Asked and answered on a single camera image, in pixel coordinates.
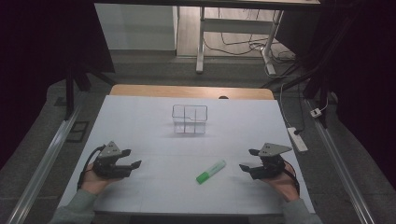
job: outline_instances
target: wall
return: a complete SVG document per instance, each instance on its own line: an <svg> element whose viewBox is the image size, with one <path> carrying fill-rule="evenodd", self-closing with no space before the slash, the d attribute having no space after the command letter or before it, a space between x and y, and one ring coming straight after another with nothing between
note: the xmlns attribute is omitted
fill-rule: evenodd
<svg viewBox="0 0 396 224"><path fill-rule="evenodd" d="M95 4L109 49L175 50L175 7Z"/></svg>

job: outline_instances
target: table leg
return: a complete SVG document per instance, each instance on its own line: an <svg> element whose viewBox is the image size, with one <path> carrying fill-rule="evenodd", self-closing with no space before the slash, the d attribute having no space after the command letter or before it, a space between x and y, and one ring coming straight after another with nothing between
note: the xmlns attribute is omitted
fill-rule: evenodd
<svg viewBox="0 0 396 224"><path fill-rule="evenodd" d="M270 53L270 50L271 50L271 45L272 45L272 43L274 41L274 38L275 38L275 34L276 34L276 30L277 30L277 27L278 27L279 22L280 22L280 18L282 17L282 13L283 13L283 11L278 11L277 13L275 12L276 15L275 15L275 18L273 20L273 25L272 25L272 28L271 28L271 32L268 35L267 44L265 45L265 48L262 49L262 57L264 58L265 66L267 68L269 76L276 75L276 72L275 72L274 66L273 66L273 64L271 62L271 58L269 56L269 53Z"/></svg>
<svg viewBox="0 0 396 224"><path fill-rule="evenodd" d="M199 44L198 44L197 66L196 66L197 74L202 74L204 72L204 29L205 29L205 8L201 7Z"/></svg>

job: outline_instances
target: sleeve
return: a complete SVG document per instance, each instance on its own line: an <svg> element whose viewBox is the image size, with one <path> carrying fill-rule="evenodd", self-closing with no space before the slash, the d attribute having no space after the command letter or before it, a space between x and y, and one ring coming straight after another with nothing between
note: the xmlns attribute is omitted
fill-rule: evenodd
<svg viewBox="0 0 396 224"><path fill-rule="evenodd" d="M79 189L67 206L59 207L49 224L90 224L94 217L93 204L97 196Z"/></svg>
<svg viewBox="0 0 396 224"><path fill-rule="evenodd" d="M322 221L315 214L310 214L304 200L299 199L282 205L286 224L321 224Z"/></svg>

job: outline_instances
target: power strip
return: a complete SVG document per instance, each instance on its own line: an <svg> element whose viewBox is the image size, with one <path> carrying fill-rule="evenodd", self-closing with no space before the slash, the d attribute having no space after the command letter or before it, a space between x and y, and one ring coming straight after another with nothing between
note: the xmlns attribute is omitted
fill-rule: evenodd
<svg viewBox="0 0 396 224"><path fill-rule="evenodd" d="M293 141L294 145L297 147L299 152L306 152L308 148L306 147L303 138L299 134L295 134L295 128L288 128L288 132L290 135L291 140Z"/></svg>

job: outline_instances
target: dark background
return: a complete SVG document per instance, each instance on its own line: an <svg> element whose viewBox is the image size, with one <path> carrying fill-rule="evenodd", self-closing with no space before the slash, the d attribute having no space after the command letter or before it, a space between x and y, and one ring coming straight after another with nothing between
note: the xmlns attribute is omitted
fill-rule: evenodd
<svg viewBox="0 0 396 224"><path fill-rule="evenodd" d="M87 0L6 1L0 7L0 31L3 167L46 102L48 87L65 79L72 63L98 71L114 68L96 10Z"/></svg>
<svg viewBox="0 0 396 224"><path fill-rule="evenodd" d="M332 57L330 81L339 119L396 189L395 11L392 1L366 1Z"/></svg>

